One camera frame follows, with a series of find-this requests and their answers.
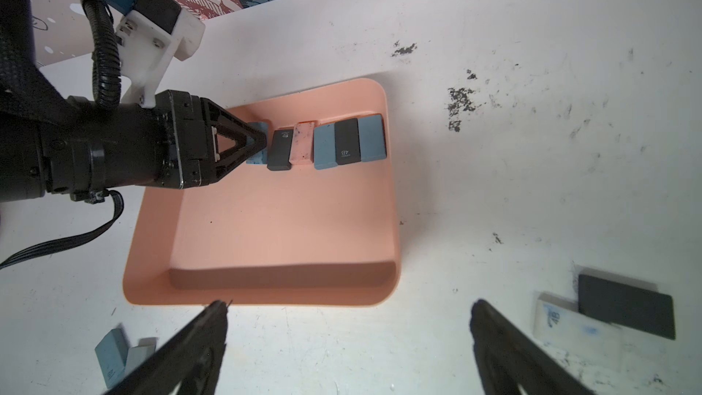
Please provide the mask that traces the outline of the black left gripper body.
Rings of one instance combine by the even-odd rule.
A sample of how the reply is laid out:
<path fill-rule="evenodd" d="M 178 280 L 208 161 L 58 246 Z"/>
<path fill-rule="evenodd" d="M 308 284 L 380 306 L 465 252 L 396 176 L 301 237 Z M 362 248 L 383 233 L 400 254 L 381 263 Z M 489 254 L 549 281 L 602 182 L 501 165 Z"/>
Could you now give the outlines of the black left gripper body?
<path fill-rule="evenodd" d="M 185 91 L 162 91 L 155 97 L 157 123 L 163 132 L 161 169 L 156 188 L 199 188 L 218 181 L 211 109 L 207 98 Z"/>

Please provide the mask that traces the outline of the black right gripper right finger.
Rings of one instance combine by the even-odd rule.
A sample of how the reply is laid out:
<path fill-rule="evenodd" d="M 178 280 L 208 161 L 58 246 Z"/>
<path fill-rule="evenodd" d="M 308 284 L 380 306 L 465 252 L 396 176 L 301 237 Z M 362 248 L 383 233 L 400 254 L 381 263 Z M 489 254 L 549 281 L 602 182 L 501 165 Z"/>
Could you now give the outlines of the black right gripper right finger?
<path fill-rule="evenodd" d="M 590 394 L 488 301 L 473 304 L 473 352 L 486 394 Z"/>

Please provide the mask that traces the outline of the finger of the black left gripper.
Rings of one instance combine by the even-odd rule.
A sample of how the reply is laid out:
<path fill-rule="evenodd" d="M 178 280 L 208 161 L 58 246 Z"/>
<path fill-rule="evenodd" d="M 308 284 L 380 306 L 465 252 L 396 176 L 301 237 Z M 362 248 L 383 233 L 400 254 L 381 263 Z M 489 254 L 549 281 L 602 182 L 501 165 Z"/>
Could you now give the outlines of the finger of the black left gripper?
<path fill-rule="evenodd" d="M 268 146 L 268 133 L 205 100 L 208 183 L 217 183 Z"/>

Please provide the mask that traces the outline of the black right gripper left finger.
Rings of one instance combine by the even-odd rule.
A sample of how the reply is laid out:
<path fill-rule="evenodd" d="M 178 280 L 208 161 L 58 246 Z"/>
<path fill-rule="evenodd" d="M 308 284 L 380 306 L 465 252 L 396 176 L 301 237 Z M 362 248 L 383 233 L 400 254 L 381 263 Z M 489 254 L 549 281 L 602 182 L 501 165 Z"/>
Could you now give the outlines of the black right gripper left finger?
<path fill-rule="evenodd" d="M 109 395 L 213 394 L 226 350 L 228 305 L 215 301 Z"/>

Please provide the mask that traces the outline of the white eraser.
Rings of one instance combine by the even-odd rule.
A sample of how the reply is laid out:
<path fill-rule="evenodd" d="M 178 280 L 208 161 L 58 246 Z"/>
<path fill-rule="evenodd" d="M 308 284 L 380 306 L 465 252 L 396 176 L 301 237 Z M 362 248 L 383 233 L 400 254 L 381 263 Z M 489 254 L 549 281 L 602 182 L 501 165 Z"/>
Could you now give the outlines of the white eraser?
<path fill-rule="evenodd" d="M 536 301 L 533 335 L 583 360 L 614 370 L 621 367 L 623 334 L 619 327 L 583 316 L 542 297 Z"/>

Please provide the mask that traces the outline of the pink eraser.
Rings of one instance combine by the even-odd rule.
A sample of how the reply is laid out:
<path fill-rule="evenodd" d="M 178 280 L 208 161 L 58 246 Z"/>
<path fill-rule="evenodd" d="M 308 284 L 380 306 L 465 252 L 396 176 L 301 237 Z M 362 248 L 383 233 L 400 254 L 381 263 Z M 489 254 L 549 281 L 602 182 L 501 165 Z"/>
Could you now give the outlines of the pink eraser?
<path fill-rule="evenodd" d="M 314 129 L 316 129 L 315 122 L 300 123 L 294 126 L 289 157 L 289 162 L 293 166 L 314 163 Z"/>

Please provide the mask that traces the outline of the pink plastic storage tray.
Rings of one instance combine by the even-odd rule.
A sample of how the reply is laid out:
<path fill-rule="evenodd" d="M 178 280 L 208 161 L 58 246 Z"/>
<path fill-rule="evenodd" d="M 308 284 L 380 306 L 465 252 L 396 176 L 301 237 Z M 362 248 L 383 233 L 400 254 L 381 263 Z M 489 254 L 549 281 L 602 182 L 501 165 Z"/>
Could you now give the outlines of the pink plastic storage tray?
<path fill-rule="evenodd" d="M 122 288 L 135 305 L 376 305 L 400 279 L 392 162 L 242 165 L 148 188 Z"/>

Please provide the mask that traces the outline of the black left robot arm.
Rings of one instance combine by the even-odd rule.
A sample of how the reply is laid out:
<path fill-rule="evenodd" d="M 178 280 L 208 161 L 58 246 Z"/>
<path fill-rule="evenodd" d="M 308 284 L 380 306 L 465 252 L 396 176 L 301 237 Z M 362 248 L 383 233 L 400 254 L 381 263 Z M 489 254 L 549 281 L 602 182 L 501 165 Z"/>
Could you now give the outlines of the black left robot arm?
<path fill-rule="evenodd" d="M 93 38 L 91 98 L 65 97 L 36 64 L 30 0 L 1 0 L 1 199 L 219 182 L 267 135 L 206 98 L 160 91 L 204 24 L 176 0 L 79 0 Z"/>

